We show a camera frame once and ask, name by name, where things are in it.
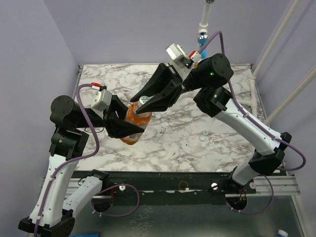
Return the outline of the orange label drink bottle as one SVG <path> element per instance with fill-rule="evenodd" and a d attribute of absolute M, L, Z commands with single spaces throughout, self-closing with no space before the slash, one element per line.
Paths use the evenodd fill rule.
<path fill-rule="evenodd" d="M 138 108 L 145 105 L 149 101 L 149 99 L 150 98 L 148 96 L 141 96 L 137 102 L 132 103 L 128 108 L 124 120 L 142 129 L 146 129 L 152 118 L 152 113 L 147 112 L 142 114 L 136 114 L 136 111 Z M 129 135 L 124 138 L 121 138 L 121 141 L 128 145 L 134 145 L 140 139 L 142 134 L 143 132 Z"/>

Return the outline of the white Pocari bottle cap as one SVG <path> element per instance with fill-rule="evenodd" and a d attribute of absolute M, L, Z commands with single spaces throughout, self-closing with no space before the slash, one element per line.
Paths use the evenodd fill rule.
<path fill-rule="evenodd" d="M 205 140 L 206 140 L 206 137 L 205 137 L 204 135 L 201 135 L 201 136 L 199 137 L 199 139 L 200 139 L 201 141 L 205 141 Z"/>

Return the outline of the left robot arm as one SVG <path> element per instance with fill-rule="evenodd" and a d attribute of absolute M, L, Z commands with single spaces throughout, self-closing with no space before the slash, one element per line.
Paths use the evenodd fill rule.
<path fill-rule="evenodd" d="M 76 217 L 92 197 L 109 191 L 109 174 L 95 169 L 66 197 L 78 162 L 95 156 L 100 148 L 96 128 L 104 127 L 112 138 L 143 129 L 124 121 L 128 108 L 116 95 L 98 92 L 94 100 L 91 108 L 66 95 L 52 101 L 50 120 L 56 129 L 51 138 L 46 178 L 33 211 L 20 220 L 19 230 L 36 237 L 68 237 Z"/>

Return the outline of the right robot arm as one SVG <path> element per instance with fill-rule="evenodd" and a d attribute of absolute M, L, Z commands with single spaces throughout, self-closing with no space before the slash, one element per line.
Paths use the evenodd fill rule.
<path fill-rule="evenodd" d="M 228 190 L 234 194 L 245 188 L 249 180 L 258 175 L 271 175 L 282 163 L 284 150 L 289 146 L 291 135 L 279 133 L 249 114 L 236 100 L 233 91 L 223 86 L 230 83 L 234 72 L 224 54 L 217 53 L 193 68 L 192 60 L 183 66 L 175 62 L 160 63 L 145 86 L 131 98 L 150 99 L 137 113 L 163 112 L 171 107 L 182 93 L 198 89 L 194 97 L 197 107 L 205 114 L 224 122 L 248 142 L 255 152 L 249 160 L 233 169 L 227 181 Z"/>

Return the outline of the clear unlabelled plastic bottle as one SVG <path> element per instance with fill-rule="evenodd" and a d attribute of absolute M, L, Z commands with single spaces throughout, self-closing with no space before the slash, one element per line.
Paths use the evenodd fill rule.
<path fill-rule="evenodd" d="M 142 79 L 142 80 L 141 80 L 141 86 L 142 86 L 141 91 L 142 91 L 142 93 L 145 94 L 145 95 L 148 94 L 148 92 L 147 92 L 148 87 L 149 87 L 148 82 L 149 82 L 149 80 L 147 80 L 147 79 Z"/>

